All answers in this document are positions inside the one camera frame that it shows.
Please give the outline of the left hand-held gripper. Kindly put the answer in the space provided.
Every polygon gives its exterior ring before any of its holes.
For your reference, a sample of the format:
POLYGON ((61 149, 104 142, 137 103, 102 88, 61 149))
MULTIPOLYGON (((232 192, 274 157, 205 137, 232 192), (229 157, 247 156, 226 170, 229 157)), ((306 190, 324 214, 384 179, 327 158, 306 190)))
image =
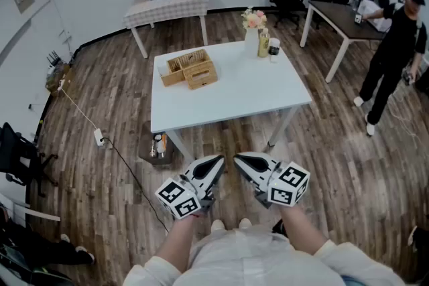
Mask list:
POLYGON ((224 156, 209 155, 193 161, 183 174, 169 177, 155 192, 175 219, 207 212, 214 204, 212 187, 224 171, 224 156))

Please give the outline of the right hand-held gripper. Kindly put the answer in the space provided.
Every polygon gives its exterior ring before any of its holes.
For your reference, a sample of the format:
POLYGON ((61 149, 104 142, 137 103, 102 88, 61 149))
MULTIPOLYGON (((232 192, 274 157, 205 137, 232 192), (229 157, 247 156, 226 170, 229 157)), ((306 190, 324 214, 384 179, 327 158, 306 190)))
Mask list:
POLYGON ((238 153, 233 161, 247 181, 261 185, 256 188, 255 198, 265 208, 272 204, 292 207, 308 188, 310 172, 294 162, 278 163, 270 155, 258 152, 238 153))

